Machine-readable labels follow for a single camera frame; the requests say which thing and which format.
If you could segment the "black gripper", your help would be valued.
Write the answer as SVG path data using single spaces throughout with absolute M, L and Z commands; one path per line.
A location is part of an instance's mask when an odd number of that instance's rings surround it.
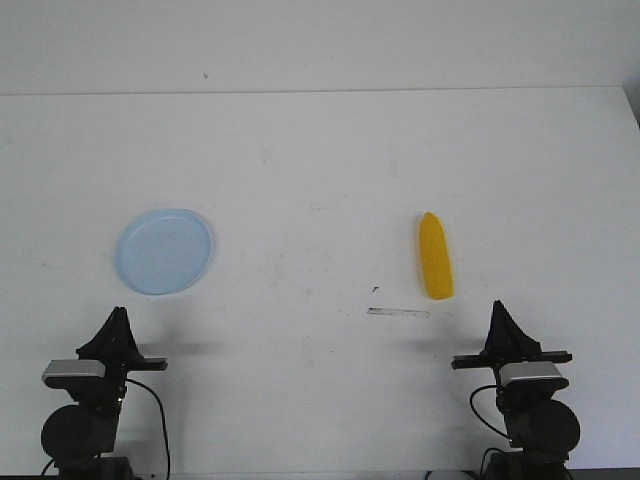
M 518 354 L 534 355 L 506 355 L 499 354 L 508 349 Z M 506 364 L 521 362 L 543 362 L 564 364 L 572 361 L 572 354 L 561 351 L 543 351 L 541 344 L 528 336 L 512 318 L 504 304 L 495 300 L 492 306 L 489 332 L 484 344 L 484 353 L 456 355 L 451 361 L 453 370 L 500 369 Z
M 116 329 L 120 316 L 121 344 Z M 145 357 L 138 349 L 125 307 L 115 307 L 95 336 L 76 350 L 87 373 L 99 380 L 120 385 L 131 372 L 162 372 L 168 367 L 164 357 Z

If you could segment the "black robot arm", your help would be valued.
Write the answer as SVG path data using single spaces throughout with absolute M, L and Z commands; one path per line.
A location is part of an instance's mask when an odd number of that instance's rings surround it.
M 160 413 L 165 477 L 171 476 L 166 413 L 159 395 L 131 379 L 132 372 L 163 372 L 168 361 L 143 356 L 134 339 L 127 309 L 116 306 L 96 335 L 76 350 L 75 359 L 54 359 L 42 373 L 43 384 L 66 391 L 73 402 L 55 410 L 41 430 L 41 446 L 59 479 L 135 479 L 130 460 L 116 456 L 115 443 L 128 385 L 148 392 Z
M 581 428 L 576 414 L 554 394 L 569 386 L 557 366 L 573 359 L 565 350 L 545 351 L 512 318 L 502 301 L 492 305 L 489 331 L 478 354 L 458 355 L 454 370 L 489 368 L 494 382 L 469 395 L 471 411 L 478 415 L 475 397 L 493 389 L 496 408 L 505 429 L 481 422 L 508 441 L 508 451 L 488 447 L 473 479 L 570 479 L 569 453 L 578 445 Z

